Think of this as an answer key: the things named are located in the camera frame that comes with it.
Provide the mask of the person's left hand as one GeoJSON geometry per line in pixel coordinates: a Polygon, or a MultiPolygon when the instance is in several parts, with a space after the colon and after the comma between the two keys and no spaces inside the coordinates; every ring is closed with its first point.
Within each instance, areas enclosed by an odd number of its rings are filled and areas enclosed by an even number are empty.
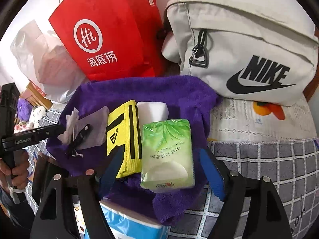
{"type": "Polygon", "coordinates": [[[1,159],[1,188],[4,189],[7,194],[10,193],[10,189],[8,188],[6,176],[10,176],[11,174],[15,176],[15,178],[12,179],[12,185],[17,187],[17,189],[23,190],[27,186],[29,175],[28,158],[29,155],[27,151],[21,150],[20,164],[16,165],[13,169],[10,169],[3,159],[1,159]]]}

